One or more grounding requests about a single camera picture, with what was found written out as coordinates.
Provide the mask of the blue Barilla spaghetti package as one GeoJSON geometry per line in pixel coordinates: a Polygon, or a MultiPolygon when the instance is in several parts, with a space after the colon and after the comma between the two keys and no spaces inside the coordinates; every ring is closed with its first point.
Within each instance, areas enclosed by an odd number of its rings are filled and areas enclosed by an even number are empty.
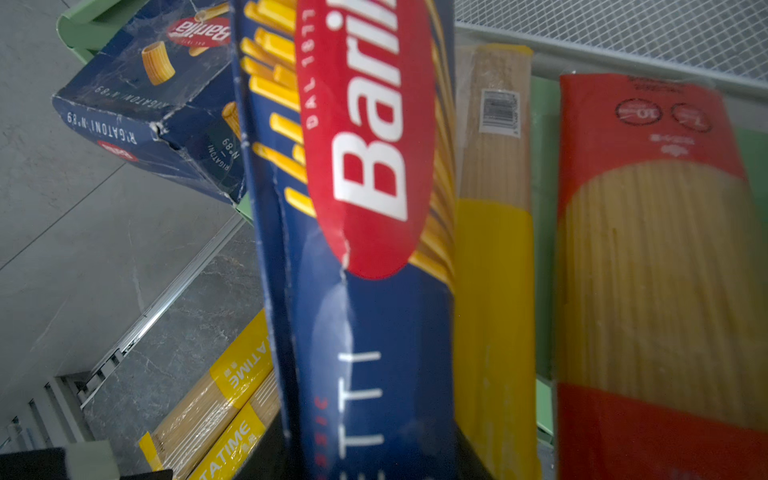
{"type": "Polygon", "coordinates": [[[230,8],[291,466],[454,479],[454,6],[230,8]]]}

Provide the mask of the yellow brown spaghetti package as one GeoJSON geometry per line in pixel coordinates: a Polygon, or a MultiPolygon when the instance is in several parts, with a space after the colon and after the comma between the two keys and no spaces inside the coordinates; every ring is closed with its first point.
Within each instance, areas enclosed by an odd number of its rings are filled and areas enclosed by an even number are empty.
{"type": "Polygon", "coordinates": [[[457,62],[453,334],[455,417],[476,478],[537,479],[534,226],[530,94],[533,53],[461,47],[457,62]]]}

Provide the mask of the yellow Pastatime spaghetti package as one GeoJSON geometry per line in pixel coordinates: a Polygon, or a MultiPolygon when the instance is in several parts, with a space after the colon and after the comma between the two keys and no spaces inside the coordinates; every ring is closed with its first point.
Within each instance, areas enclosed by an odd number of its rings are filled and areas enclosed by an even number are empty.
{"type": "Polygon", "coordinates": [[[280,410],[275,373],[270,372],[198,466],[193,480],[231,480],[256,449],[280,410]]]}

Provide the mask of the blue Barilla pasta box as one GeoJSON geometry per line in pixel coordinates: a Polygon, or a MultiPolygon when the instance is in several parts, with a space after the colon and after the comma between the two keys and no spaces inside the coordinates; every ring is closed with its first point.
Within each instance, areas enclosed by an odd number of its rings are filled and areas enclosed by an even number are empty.
{"type": "Polygon", "coordinates": [[[246,191],[229,4],[148,1],[52,105],[129,164],[225,203],[246,191]]]}

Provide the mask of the red spaghetti package top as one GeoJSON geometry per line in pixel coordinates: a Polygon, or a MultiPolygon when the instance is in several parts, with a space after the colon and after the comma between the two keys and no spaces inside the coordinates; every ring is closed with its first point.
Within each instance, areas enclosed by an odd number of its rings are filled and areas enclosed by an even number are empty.
{"type": "Polygon", "coordinates": [[[560,79],[562,479],[767,475],[767,238],[721,95],[560,79]]]}

